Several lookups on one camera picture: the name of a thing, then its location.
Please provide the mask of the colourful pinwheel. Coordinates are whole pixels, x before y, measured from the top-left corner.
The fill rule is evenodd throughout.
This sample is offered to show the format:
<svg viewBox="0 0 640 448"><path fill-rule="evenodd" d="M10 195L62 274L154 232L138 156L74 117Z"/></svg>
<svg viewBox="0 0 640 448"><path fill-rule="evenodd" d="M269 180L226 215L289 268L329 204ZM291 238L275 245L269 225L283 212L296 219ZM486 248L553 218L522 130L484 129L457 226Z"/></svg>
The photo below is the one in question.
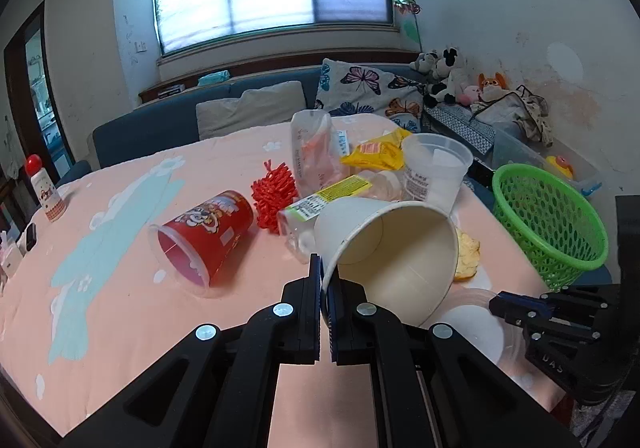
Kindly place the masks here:
<svg viewBox="0 0 640 448"><path fill-rule="evenodd" d="M423 51L418 21L421 7L418 0L392 0L392 4L400 16L402 29L406 36L419 46L420 51Z"/></svg>

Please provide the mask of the butterfly print pillow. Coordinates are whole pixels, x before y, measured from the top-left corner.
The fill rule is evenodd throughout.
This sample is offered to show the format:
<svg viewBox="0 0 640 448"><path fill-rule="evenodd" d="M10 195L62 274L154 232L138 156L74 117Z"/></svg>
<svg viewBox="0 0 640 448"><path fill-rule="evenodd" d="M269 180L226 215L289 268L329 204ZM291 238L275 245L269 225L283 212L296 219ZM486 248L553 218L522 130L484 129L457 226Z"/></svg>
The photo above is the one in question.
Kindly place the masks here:
<svg viewBox="0 0 640 448"><path fill-rule="evenodd" d="M409 133L422 131L424 85L377 68L324 59L315 108L332 116L374 114Z"/></svg>

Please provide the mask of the pink plush toy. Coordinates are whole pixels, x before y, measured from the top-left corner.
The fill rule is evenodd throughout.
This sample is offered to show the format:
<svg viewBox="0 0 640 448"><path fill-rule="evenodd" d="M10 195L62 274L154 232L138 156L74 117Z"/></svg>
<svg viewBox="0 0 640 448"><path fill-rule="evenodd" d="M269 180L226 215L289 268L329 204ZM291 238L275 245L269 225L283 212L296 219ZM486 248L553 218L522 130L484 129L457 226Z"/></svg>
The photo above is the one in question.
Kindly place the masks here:
<svg viewBox="0 0 640 448"><path fill-rule="evenodd" d="M471 106L480 101L482 90L477 85L469 85L462 90L458 96L458 102L463 106Z"/></svg>

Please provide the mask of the clear pink plastic bag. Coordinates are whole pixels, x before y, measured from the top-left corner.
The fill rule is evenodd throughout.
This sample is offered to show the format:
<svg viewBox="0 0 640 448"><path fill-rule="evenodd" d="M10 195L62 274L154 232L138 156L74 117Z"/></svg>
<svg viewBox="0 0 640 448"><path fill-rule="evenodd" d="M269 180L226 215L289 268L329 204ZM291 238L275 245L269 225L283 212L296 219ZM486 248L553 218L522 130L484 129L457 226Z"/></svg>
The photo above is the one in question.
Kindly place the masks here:
<svg viewBox="0 0 640 448"><path fill-rule="evenodd" d="M291 119L293 175L300 197L332 186L349 175L341 161L340 133L331 115L323 110L304 110Z"/></svg>

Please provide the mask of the blue patterned cloth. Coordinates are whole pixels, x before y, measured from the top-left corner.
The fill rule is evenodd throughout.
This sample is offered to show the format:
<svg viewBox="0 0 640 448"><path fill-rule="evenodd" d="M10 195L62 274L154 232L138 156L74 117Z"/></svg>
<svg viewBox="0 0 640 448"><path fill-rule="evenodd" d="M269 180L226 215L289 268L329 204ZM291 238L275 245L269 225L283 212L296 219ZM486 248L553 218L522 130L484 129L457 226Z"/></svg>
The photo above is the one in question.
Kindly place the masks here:
<svg viewBox="0 0 640 448"><path fill-rule="evenodd" d="M467 108L458 104L439 103L427 108L426 115L450 133L464 141L480 156L486 155L494 146L495 130L478 121Z"/></svg>

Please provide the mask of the beige patterned cloth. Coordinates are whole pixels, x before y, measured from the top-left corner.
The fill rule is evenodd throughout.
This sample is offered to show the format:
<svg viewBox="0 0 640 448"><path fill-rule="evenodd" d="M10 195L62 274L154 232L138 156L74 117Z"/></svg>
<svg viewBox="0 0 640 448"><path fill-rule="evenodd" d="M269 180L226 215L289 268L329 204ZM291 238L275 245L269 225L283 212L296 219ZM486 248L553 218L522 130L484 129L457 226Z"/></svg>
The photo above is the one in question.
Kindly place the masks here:
<svg viewBox="0 0 640 448"><path fill-rule="evenodd" d="M514 122L528 141L538 142L550 148L553 145L553 134L548 101L523 84L516 87L513 92L522 106L522 113L515 115Z"/></svg>

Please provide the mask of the small red capped bottle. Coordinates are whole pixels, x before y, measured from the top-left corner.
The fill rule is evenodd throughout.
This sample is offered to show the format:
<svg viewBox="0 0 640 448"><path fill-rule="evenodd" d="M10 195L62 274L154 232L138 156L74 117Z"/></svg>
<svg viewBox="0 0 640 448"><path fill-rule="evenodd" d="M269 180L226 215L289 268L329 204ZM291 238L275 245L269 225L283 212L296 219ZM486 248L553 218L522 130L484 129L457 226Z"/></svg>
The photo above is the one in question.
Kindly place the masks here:
<svg viewBox="0 0 640 448"><path fill-rule="evenodd" d="M55 188L47 169L37 154L27 157L25 171L32 182L35 195L49 221L59 219L66 210L66 203Z"/></svg>

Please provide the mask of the cow plush toy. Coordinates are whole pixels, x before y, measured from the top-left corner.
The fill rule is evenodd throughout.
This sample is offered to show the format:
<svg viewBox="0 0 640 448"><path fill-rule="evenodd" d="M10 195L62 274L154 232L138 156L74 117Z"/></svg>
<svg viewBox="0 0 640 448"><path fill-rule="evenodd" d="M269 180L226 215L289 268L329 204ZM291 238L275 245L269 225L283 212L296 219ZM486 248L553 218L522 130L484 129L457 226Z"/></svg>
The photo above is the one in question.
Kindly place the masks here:
<svg viewBox="0 0 640 448"><path fill-rule="evenodd" d="M459 49L447 47L442 52L428 52L426 61L430 68L425 73L425 106L435 108L439 103L456 103L462 93L461 84L466 81L464 59Z"/></svg>

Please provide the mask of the green plastic basket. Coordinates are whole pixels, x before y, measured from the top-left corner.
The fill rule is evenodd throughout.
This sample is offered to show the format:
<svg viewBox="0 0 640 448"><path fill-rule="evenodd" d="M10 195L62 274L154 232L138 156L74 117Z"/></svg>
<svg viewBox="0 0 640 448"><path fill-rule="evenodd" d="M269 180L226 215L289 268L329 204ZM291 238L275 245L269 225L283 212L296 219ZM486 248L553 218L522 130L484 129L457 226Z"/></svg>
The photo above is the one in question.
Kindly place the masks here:
<svg viewBox="0 0 640 448"><path fill-rule="evenodd" d="M528 164L492 176L494 216L555 291L608 258L608 235L593 206L568 183Z"/></svg>

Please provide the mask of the beige pillow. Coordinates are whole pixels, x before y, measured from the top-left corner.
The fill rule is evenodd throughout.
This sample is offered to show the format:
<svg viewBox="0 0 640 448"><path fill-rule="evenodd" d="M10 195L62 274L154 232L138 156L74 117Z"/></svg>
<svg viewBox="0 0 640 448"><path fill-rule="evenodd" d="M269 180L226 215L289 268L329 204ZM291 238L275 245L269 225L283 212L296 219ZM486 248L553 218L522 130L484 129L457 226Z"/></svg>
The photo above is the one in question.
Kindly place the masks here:
<svg viewBox="0 0 640 448"><path fill-rule="evenodd" d="M198 139L224 137L248 128L285 123L305 108L303 85L298 80L245 90L239 98L205 101L195 107Z"/></svg>

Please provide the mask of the translucent plastic cup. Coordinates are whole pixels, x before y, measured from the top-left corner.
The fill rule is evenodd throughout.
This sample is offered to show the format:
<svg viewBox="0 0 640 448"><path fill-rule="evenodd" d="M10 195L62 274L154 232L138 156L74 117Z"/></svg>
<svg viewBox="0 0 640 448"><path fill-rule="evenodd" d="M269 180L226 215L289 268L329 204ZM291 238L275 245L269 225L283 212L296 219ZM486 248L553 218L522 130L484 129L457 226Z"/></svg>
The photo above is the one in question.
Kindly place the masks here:
<svg viewBox="0 0 640 448"><path fill-rule="evenodd" d="M413 134L402 140L401 150L405 198L449 215L473 162L472 152L459 141L439 134Z"/></svg>

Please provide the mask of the blue sofa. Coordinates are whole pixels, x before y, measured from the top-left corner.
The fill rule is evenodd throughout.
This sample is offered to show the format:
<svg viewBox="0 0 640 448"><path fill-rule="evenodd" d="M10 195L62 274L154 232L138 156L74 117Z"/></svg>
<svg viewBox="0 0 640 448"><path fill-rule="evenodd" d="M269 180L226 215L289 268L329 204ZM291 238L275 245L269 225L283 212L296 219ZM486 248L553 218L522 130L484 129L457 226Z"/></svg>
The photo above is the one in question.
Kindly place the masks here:
<svg viewBox="0 0 640 448"><path fill-rule="evenodd" d="M96 127L91 134L96 160L101 167L114 166L160 151L198 141L195 107L202 102L239 98L245 90L259 89L298 80L303 85L306 108L313 108L319 84L320 66L267 70L258 75L238 76L219 84L184 90L165 99L145 103L129 114ZM489 181L493 169L477 157L470 178L475 193L488 208L495 198Z"/></svg>

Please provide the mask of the brown door frame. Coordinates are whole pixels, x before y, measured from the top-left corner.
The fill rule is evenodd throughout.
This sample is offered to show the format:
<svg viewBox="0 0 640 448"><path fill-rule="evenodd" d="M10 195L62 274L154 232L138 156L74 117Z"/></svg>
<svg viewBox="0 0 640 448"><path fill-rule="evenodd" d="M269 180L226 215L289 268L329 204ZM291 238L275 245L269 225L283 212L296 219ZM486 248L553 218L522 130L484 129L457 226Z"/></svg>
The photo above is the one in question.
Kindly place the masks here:
<svg viewBox="0 0 640 448"><path fill-rule="evenodd" d="M25 156L39 155L55 181L70 172L70 151L51 85L44 41L44 4L26 18L3 49L13 124Z"/></svg>

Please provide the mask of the orange fox plush toy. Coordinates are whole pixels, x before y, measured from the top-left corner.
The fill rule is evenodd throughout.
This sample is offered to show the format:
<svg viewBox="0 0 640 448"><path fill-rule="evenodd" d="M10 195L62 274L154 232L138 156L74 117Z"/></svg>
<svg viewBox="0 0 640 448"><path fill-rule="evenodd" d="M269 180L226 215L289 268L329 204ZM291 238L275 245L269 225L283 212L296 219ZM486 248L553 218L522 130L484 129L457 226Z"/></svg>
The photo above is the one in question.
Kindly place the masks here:
<svg viewBox="0 0 640 448"><path fill-rule="evenodd" d="M478 75L478 97L486 102L496 101L509 93L506 78L496 73L494 76Z"/></svg>

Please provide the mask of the white paper cup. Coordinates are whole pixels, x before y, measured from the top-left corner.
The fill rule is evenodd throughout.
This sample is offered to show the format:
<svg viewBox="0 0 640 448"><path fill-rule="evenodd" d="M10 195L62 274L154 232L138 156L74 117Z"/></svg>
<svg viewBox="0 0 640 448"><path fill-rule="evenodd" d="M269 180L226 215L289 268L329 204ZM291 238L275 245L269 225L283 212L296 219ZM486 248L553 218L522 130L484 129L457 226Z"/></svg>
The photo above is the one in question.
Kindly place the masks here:
<svg viewBox="0 0 640 448"><path fill-rule="evenodd" d="M323 291L333 277L358 283L368 301L411 325L431 317L457 269L456 227L417 201L342 197L320 212L314 241Z"/></svg>

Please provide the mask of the clear plastic storage box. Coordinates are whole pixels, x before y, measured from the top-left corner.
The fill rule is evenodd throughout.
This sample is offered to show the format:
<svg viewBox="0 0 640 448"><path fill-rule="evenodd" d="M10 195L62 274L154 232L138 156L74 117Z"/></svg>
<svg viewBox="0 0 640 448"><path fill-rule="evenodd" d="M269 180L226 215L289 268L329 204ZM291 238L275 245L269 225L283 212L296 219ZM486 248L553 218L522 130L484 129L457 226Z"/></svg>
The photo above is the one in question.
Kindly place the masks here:
<svg viewBox="0 0 640 448"><path fill-rule="evenodd" d="M475 157L492 169L497 169L499 166L507 163L533 165L558 176L587 199L592 197L593 194L604 186L604 181L599 169L568 145L564 145L560 140L554 140L553 145L551 145L550 148L546 148L538 142L528 141L515 123L498 123L494 126L490 125L494 128L496 134L494 146L486 155L480 156L480 154L477 154L464 141L457 138L453 133L450 133L445 127L440 126L439 123L436 123L433 119L430 119L426 115L425 110L423 113L424 127L431 128L435 133L441 133L462 142L471 150ZM565 178L559 171L549 165L546 162L548 155L564 156L574 168L575 179L570 180Z"/></svg>

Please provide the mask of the red printed paper cup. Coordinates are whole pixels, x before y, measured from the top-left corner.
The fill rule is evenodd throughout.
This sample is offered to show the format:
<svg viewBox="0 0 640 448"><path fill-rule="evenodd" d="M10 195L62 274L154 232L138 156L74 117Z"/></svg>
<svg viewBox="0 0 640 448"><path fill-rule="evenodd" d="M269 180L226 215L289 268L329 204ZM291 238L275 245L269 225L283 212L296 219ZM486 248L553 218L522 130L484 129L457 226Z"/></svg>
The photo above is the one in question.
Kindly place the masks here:
<svg viewBox="0 0 640 448"><path fill-rule="evenodd" d="M152 223L148 236L160 267L186 290L205 295L214 292L218 271L253 223L250 202L226 190L166 223Z"/></svg>

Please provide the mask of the grey plush toy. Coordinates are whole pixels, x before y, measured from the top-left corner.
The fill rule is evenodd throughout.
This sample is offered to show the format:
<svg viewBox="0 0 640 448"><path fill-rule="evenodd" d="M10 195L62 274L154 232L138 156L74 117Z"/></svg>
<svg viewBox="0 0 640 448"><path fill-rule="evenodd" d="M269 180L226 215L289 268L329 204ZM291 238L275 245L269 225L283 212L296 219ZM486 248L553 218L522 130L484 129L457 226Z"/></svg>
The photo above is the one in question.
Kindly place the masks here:
<svg viewBox="0 0 640 448"><path fill-rule="evenodd" d="M420 53L416 59L409 64L411 70L426 75L436 65L439 59L438 53L433 50L430 52Z"/></svg>

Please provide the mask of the red fringed pompom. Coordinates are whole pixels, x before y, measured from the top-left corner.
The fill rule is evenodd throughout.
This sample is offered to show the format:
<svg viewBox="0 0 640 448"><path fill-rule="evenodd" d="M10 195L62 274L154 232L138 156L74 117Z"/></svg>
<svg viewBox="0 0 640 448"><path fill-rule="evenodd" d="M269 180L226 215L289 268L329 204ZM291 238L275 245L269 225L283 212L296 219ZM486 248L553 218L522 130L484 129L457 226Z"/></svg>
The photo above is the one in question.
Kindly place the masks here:
<svg viewBox="0 0 640 448"><path fill-rule="evenodd" d="M250 186L257 226L272 234L279 234L279 213L298 198L296 182L285 163L273 166L268 160L262 165L266 170L265 176L255 180Z"/></svg>

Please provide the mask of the yellow snack wrapper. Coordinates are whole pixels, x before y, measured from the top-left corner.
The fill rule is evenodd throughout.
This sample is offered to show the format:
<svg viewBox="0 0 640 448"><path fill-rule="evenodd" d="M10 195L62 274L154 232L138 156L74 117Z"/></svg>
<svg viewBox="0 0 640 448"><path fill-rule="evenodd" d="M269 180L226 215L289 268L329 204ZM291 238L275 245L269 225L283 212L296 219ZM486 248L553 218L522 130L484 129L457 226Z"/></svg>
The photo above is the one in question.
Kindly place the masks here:
<svg viewBox="0 0 640 448"><path fill-rule="evenodd" d="M401 145L410 136L408 130L398 127L391 133L360 143L352 153L341 158L341 163L369 171L400 171L405 166Z"/></svg>

